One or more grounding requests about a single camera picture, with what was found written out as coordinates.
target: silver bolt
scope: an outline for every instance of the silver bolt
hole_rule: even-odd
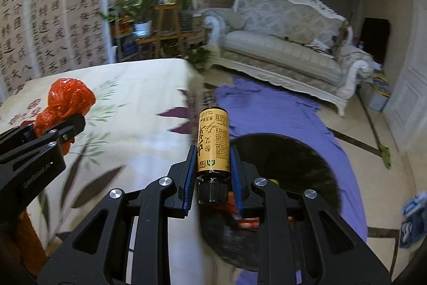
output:
[[[312,189],[309,189],[309,190],[305,190],[305,191],[304,191],[304,195],[305,195],[307,198],[311,198],[311,199],[313,199],[313,198],[316,198],[316,197],[317,197],[317,192],[316,192],[316,191],[314,191],[314,190],[312,190]]]
[[[110,191],[110,197],[111,198],[119,198],[122,195],[122,190],[115,188],[114,190]]]
[[[267,179],[265,179],[265,178],[256,178],[254,180],[254,183],[257,186],[265,186],[265,185],[267,185]]]
[[[165,177],[159,179],[159,184],[162,186],[168,186],[168,185],[172,184],[172,179],[165,176]]]

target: purple cloth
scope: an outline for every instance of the purple cloth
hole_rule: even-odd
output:
[[[228,112],[230,136],[276,133],[316,150],[335,174],[341,191],[341,216],[366,242],[368,227],[359,186],[349,159],[334,135],[322,123],[316,101],[234,77],[236,85],[215,90],[216,100]]]

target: orange plastic bag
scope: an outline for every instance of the orange plastic bag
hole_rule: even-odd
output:
[[[72,115],[86,115],[95,102],[93,92],[80,80],[56,80],[49,90],[48,107],[35,119],[35,134],[42,136],[46,130]],[[71,143],[74,143],[74,138],[62,145],[63,155],[68,153]]]

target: black ribbed cap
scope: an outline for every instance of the black ribbed cap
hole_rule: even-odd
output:
[[[228,185],[225,182],[199,182],[199,203],[227,203]]]

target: bottle label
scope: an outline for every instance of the bottle label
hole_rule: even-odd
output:
[[[230,172],[228,114],[221,109],[206,109],[199,116],[197,171]]]

